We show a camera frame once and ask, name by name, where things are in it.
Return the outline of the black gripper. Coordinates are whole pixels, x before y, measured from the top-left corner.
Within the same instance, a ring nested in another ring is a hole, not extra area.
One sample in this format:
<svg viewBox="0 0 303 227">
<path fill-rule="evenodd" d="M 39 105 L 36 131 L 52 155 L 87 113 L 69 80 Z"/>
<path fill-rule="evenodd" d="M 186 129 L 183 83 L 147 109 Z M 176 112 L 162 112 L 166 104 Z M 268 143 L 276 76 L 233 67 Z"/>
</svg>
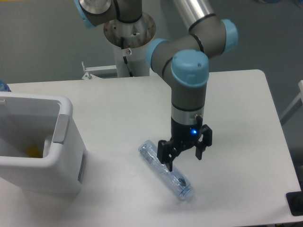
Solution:
<svg viewBox="0 0 303 227">
<path fill-rule="evenodd" d="M 203 118 L 198 116 L 195 123 L 190 125 L 180 124 L 171 117 L 171 139 L 159 140 L 157 158 L 167 169 L 173 171 L 173 160 L 182 151 L 196 147 L 196 157 L 202 159 L 202 154 L 213 142 L 213 131 L 207 125 L 203 125 Z"/>
</svg>

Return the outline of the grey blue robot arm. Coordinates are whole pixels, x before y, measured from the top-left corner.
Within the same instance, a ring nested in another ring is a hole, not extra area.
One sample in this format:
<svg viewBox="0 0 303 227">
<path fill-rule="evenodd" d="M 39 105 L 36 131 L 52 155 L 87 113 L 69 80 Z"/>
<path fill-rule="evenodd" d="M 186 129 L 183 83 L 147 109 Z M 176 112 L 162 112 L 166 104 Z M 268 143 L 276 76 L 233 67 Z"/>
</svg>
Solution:
<svg viewBox="0 0 303 227">
<path fill-rule="evenodd" d="M 207 0 L 176 0 L 188 35 L 170 42 L 155 38 L 155 23 L 140 0 L 77 0 L 75 5 L 87 27 L 103 25 L 119 77 L 153 71 L 170 86 L 171 138 L 159 141 L 158 160 L 172 171 L 173 160 L 192 147 L 201 159 L 213 136 L 203 124 L 209 59 L 237 45 L 235 24 L 219 19 Z"/>
</svg>

